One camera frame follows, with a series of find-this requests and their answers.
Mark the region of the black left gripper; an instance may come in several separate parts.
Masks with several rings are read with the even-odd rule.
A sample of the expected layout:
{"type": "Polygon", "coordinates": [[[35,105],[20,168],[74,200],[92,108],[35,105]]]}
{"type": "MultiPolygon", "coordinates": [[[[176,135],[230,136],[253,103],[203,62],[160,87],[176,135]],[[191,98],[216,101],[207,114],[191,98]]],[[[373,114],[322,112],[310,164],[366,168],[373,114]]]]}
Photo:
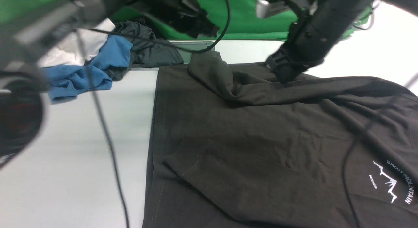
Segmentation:
{"type": "Polygon", "coordinates": [[[217,37],[220,30],[209,21],[198,0],[128,0],[127,5],[196,39],[217,37]]]}

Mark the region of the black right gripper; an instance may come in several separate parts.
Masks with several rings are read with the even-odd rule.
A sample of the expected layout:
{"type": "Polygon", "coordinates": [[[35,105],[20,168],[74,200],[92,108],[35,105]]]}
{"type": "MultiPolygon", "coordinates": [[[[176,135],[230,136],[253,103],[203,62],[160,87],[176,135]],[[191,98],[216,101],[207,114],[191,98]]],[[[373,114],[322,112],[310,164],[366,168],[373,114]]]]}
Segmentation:
{"type": "Polygon", "coordinates": [[[297,23],[289,31],[286,42],[265,62],[282,84],[321,64],[366,10],[366,0],[316,0],[315,3],[316,9],[301,9],[291,2],[291,8],[298,9],[297,23]]]}

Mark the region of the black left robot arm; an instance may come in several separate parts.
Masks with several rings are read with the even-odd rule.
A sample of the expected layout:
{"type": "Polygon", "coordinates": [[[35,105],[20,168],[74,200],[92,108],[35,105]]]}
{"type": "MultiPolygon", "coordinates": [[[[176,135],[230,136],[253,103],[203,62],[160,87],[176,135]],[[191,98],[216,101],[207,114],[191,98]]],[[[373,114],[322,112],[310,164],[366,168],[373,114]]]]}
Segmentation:
{"type": "MultiPolygon", "coordinates": [[[[1,25],[1,166],[41,129],[48,84],[37,62],[76,29],[92,29],[130,0],[52,0],[1,25]]],[[[138,10],[193,38],[219,27],[198,0],[134,0],[138,10]]]]}

